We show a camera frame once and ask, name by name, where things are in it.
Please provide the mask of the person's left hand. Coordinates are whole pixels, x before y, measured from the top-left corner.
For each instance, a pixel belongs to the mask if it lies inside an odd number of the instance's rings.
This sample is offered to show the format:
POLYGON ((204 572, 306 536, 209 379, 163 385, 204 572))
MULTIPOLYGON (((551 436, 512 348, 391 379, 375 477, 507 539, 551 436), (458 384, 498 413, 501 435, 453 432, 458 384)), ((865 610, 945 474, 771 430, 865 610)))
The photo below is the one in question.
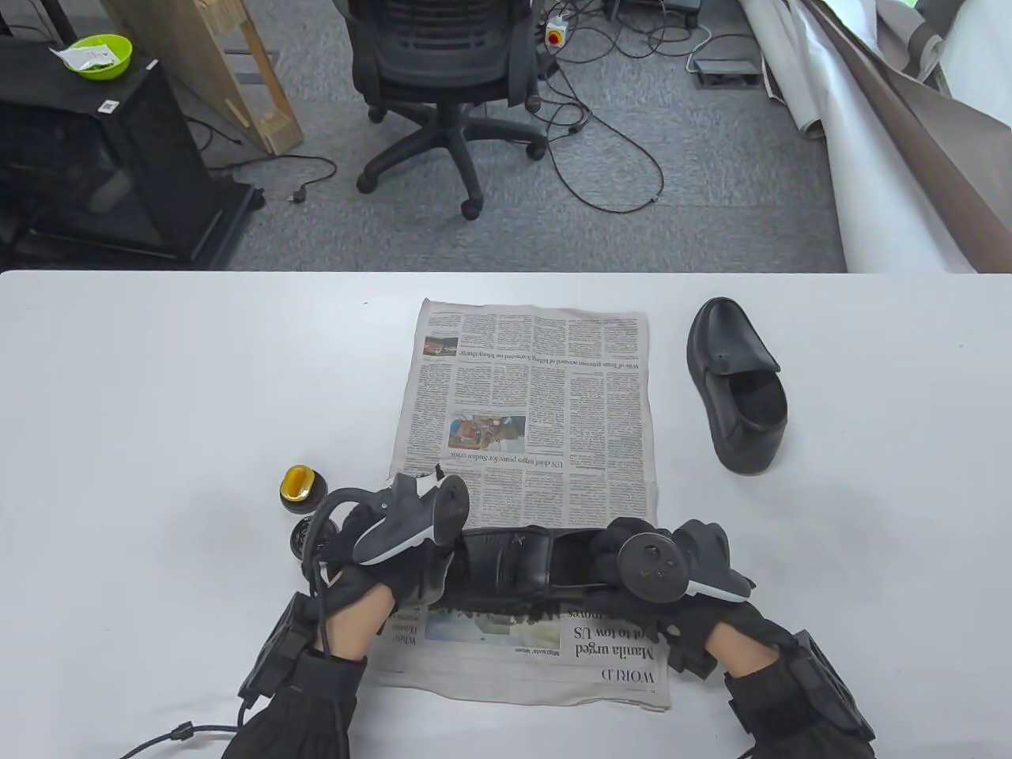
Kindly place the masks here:
POLYGON ((385 586, 394 599, 394 610, 401 605, 416 605, 423 598, 433 600, 436 586, 445 582, 452 561, 449 547, 435 546, 430 541, 406 549, 380 564, 361 566, 352 561, 352 549, 358 539, 380 522, 380 516, 364 504, 359 504, 345 517, 336 535, 319 550, 315 560, 326 567, 331 589, 324 591, 323 608, 329 622, 341 612, 364 600, 367 593, 385 586))

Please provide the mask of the person's right hand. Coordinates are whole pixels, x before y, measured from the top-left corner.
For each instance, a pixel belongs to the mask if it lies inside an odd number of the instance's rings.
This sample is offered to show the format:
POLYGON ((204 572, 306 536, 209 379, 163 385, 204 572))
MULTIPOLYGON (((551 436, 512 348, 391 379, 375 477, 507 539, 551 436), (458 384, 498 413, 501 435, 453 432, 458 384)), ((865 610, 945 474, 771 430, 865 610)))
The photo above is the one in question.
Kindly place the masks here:
POLYGON ((718 665, 706 644, 724 623, 775 651, 798 651, 798 640, 749 603, 754 584, 731 568, 726 531, 691 519, 675 531, 637 518, 617 518, 593 536, 593 581, 585 599, 594 614, 627 621, 655 642, 664 636, 669 664, 705 679, 718 665))

